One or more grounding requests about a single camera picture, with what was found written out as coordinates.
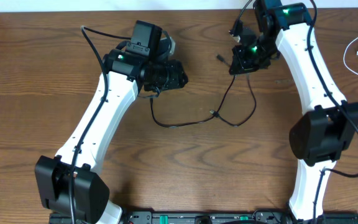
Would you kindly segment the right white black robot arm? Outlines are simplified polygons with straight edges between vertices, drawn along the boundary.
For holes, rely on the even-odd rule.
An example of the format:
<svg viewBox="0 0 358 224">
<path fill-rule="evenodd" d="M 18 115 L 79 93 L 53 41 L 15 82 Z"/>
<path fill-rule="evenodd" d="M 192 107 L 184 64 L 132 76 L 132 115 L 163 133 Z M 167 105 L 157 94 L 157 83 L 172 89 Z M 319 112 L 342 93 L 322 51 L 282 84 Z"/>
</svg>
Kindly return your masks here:
<svg viewBox="0 0 358 224">
<path fill-rule="evenodd" d="M 314 35 L 316 16 L 299 2 L 254 1 L 259 33 L 236 19 L 230 34 L 237 40 L 229 73 L 266 69 L 283 57 L 290 69 L 302 117 L 289 132 L 297 158 L 296 181 L 282 223 L 347 223 L 352 215 L 325 215 L 323 198 L 336 162 L 358 134 L 358 103 L 350 103 L 332 79 Z"/>
</svg>

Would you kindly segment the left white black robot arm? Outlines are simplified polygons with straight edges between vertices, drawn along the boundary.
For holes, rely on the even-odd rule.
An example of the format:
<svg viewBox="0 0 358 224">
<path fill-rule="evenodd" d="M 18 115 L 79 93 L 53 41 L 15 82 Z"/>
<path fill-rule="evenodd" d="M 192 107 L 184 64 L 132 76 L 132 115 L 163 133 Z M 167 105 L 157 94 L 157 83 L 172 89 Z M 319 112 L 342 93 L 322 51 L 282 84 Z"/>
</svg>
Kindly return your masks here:
<svg viewBox="0 0 358 224">
<path fill-rule="evenodd" d="M 54 157 L 40 156 L 35 178 L 44 208 L 66 223 L 119 223 L 123 210 L 100 178 L 109 144 L 141 90 L 183 88 L 188 78 L 173 47 L 156 55 L 113 49 L 102 60 L 98 87 L 79 124 Z"/>
</svg>

